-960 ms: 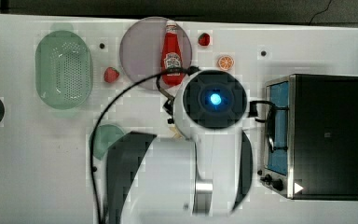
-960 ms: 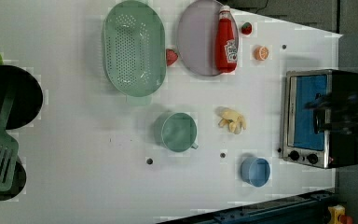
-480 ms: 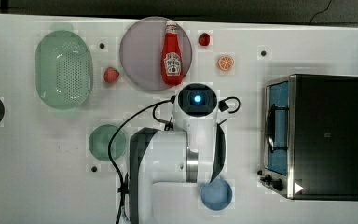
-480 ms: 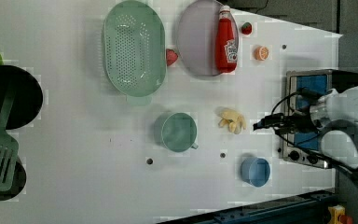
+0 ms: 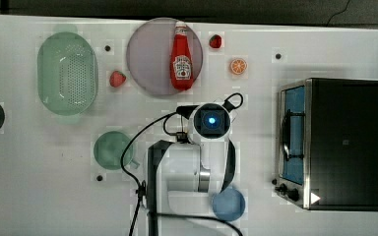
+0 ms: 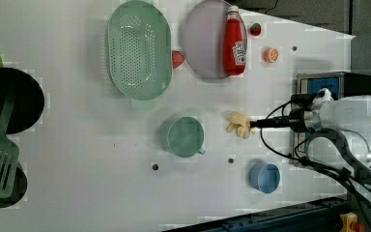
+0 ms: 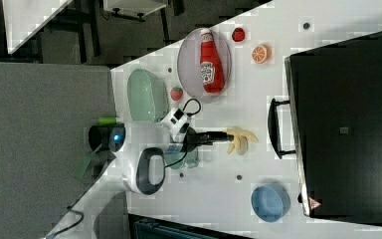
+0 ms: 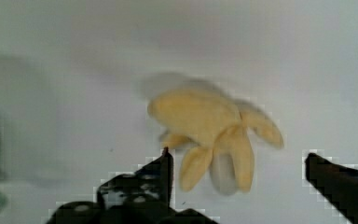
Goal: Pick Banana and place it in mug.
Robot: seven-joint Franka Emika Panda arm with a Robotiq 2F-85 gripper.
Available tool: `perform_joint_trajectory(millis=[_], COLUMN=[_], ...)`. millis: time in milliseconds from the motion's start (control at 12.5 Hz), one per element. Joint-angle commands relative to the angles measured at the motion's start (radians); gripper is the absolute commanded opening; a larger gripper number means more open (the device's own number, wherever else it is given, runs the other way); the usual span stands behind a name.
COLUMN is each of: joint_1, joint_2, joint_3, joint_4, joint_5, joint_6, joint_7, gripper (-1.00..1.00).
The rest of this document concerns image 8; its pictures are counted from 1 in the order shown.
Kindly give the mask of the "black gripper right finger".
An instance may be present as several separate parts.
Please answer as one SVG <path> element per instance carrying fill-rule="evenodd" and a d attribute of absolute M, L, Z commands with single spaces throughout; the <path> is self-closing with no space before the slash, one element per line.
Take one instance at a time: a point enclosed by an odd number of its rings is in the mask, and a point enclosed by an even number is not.
<path fill-rule="evenodd" d="M 357 169 L 309 153 L 305 159 L 305 177 L 351 224 L 358 224 Z"/>

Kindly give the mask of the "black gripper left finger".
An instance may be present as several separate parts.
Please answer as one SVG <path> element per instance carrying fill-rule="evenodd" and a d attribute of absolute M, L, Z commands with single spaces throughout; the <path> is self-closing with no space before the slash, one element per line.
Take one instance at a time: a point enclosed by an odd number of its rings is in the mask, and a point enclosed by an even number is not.
<path fill-rule="evenodd" d="M 173 157 L 165 148 L 139 170 L 101 184 L 94 202 L 61 205 L 46 224 L 218 224 L 192 208 L 171 208 L 172 182 Z"/>

